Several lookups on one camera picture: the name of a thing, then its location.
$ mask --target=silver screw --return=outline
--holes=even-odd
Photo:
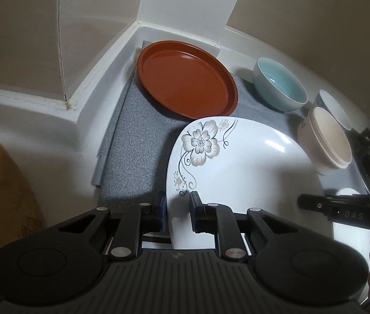
[[[240,248],[228,248],[225,251],[225,254],[228,258],[232,258],[234,260],[241,259],[246,255],[246,252],[243,249]]]
[[[131,255],[131,250],[125,246],[116,246],[111,249],[111,255],[114,257],[127,257]]]

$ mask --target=white bowl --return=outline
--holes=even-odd
[[[295,75],[280,63],[259,58],[253,68],[253,84],[273,108],[294,111],[307,103],[307,93]]]
[[[342,106],[325,90],[318,91],[313,107],[324,108],[338,121],[338,123],[347,131],[351,131],[351,122],[343,110]]]
[[[322,175],[345,169],[352,160],[345,133],[337,121],[321,108],[309,111],[297,128],[297,139],[316,171]]]

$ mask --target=gray cloth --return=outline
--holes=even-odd
[[[296,139],[297,126],[307,116],[306,108],[278,112],[264,105],[252,83],[236,75],[233,79],[239,102],[231,116],[261,122]],[[111,144],[98,204],[115,212],[133,203],[152,203],[157,193],[165,190],[170,152],[182,129],[191,122],[153,99],[137,75],[123,93],[125,99],[115,109],[100,151],[105,155]],[[354,162],[345,170],[320,176],[320,180],[325,190],[352,187],[366,193]]]

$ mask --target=white plate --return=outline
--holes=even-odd
[[[221,203],[245,214],[259,207],[332,236],[332,223],[319,213],[299,210],[301,193],[322,195],[310,159],[285,134],[259,122],[233,117],[196,120],[181,132],[169,159],[167,211],[175,249],[214,248],[214,236],[195,234],[189,193],[202,203]]]

